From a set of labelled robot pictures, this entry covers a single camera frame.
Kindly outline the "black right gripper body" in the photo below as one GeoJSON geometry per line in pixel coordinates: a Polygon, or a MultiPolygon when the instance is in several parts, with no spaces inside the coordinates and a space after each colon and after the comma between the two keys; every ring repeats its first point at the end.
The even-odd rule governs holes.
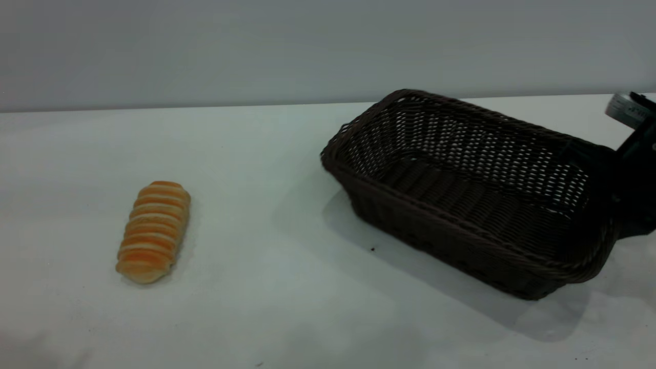
{"type": "Polygon", "coordinates": [[[616,217],[623,240],[653,233],[655,228],[654,119],[647,119],[617,150],[616,217]]]}

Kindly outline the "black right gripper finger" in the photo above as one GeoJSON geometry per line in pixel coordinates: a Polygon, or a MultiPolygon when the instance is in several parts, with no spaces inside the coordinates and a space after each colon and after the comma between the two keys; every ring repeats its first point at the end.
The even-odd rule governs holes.
{"type": "Polygon", "coordinates": [[[602,145],[572,138],[563,147],[563,161],[589,177],[611,177],[616,170],[616,151],[602,145]]]}

